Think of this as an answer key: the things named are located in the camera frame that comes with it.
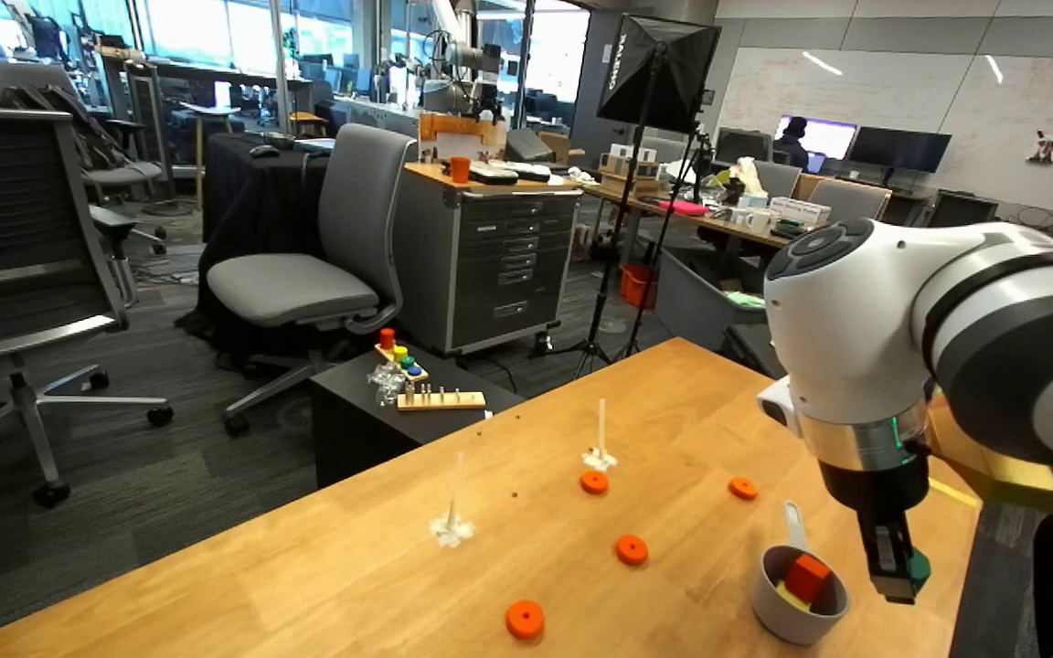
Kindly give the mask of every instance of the small orange object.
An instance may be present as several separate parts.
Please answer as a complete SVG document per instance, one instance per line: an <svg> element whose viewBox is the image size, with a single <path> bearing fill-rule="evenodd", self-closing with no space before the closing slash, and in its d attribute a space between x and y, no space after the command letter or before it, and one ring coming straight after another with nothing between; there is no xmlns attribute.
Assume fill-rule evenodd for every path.
<svg viewBox="0 0 1053 658"><path fill-rule="evenodd" d="M796 555L785 570L785 587L804 598L808 605L815 605L824 583L831 578L831 565L819 563L812 550Z"/></svg>
<svg viewBox="0 0 1053 658"><path fill-rule="evenodd" d="M743 500L752 500L757 485L749 480L731 480L731 492L743 497Z"/></svg>
<svg viewBox="0 0 1053 658"><path fill-rule="evenodd" d="M621 563L629 563L629 565L639 565L639 563L646 563L646 546L645 546L645 537L637 537L637 535L621 535L621 537L614 539L614 555L619 555Z"/></svg>
<svg viewBox="0 0 1053 658"><path fill-rule="evenodd" d="M503 630L518 638L535 638L541 637L543 630L543 615L541 615L541 604L535 598L515 598L507 609L503 609Z"/></svg>
<svg viewBox="0 0 1053 658"><path fill-rule="evenodd" d="M585 471L585 475L578 480L578 485L585 485L585 492L591 492L591 497L602 497L612 481L608 481L602 471Z"/></svg>
<svg viewBox="0 0 1053 658"><path fill-rule="evenodd" d="M391 347L396 347L396 330L385 325L385 330L380 330L380 351L391 351Z"/></svg>

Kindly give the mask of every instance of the filing cabinet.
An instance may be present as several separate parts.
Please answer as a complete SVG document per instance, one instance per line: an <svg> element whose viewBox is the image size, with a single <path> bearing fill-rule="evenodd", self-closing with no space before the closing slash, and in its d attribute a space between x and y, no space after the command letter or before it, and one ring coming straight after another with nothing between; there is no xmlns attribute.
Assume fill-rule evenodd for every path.
<svg viewBox="0 0 1053 658"><path fill-rule="evenodd" d="M559 319L578 195L406 171L396 219L403 330L437 353L543 332Z"/></svg>

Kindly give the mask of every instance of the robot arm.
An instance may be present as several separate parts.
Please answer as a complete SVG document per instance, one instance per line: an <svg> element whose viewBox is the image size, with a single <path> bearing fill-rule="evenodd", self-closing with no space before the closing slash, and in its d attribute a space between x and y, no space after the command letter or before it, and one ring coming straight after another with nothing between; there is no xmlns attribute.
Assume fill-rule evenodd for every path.
<svg viewBox="0 0 1053 658"><path fill-rule="evenodd" d="M1053 465L1053 238L1009 225L831 224L763 280L788 422L854 508L873 583L910 604L930 578L903 513L930 488L925 398L991 450Z"/></svg>

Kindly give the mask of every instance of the gray office chair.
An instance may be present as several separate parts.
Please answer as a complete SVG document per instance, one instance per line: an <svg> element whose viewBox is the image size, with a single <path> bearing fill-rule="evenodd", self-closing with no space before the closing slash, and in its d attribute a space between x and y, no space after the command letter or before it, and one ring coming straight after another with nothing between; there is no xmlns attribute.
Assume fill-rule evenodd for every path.
<svg viewBox="0 0 1053 658"><path fill-rule="evenodd" d="M146 409L150 422L173 421L168 398L62 396L107 386L96 366L47 386L28 383L28 351L113 330L116 314L116 280L86 219L68 115L0 108L0 359L11 362L0 421L18 418L34 441L44 471L40 505L68 492L44 430L44 404L129 404Z"/></svg>
<svg viewBox="0 0 1053 658"><path fill-rule="evenodd" d="M75 125L75 154L83 165L83 187L107 201L111 190L130 190L130 198L153 198L168 182L163 167L153 160L130 160L113 134L83 108L67 69L40 63L0 63L0 106L21 108L67 108ZM130 225L130 238L144 238L158 254L163 238L144 225Z"/></svg>
<svg viewBox="0 0 1053 658"><path fill-rule="evenodd" d="M324 336L368 336L403 312L391 224L412 137L342 125L317 198L322 254L257 252L208 265L217 301L261 330L299 325L311 332L306 362L228 404L228 430L249 426L244 413L324 368Z"/></svg>
<svg viewBox="0 0 1053 658"><path fill-rule="evenodd" d="M780 160L752 160L752 167L757 167L760 187L771 198L793 198L796 178L804 176L799 167L780 165Z"/></svg>
<svg viewBox="0 0 1053 658"><path fill-rule="evenodd" d="M888 187L859 187L859 182L846 182L846 178L819 178L812 198L815 204L831 204L831 224L841 219L886 219L886 208L891 201Z"/></svg>

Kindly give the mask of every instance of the orange cap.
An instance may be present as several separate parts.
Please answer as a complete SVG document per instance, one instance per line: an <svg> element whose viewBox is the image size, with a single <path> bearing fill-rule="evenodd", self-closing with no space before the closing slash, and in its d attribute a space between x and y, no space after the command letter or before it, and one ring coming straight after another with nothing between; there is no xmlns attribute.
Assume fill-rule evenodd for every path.
<svg viewBox="0 0 1053 658"><path fill-rule="evenodd" d="M621 537L614 539L614 555L619 555L621 563L629 563L629 565L639 565L639 563L646 563L646 546L645 546L645 537L637 537L637 535L621 535Z"/></svg>
<svg viewBox="0 0 1053 658"><path fill-rule="evenodd" d="M752 500L757 485L749 480L731 480L731 492L743 497L743 500Z"/></svg>
<svg viewBox="0 0 1053 658"><path fill-rule="evenodd" d="M608 492L608 475L602 471L585 471L581 480L578 480L578 485L585 485L585 492L591 492L591 497L602 497Z"/></svg>
<svg viewBox="0 0 1053 658"><path fill-rule="evenodd" d="M543 630L543 615L541 615L541 604L535 598L515 598L507 609L503 609L503 630L518 638L539 638L541 630Z"/></svg>

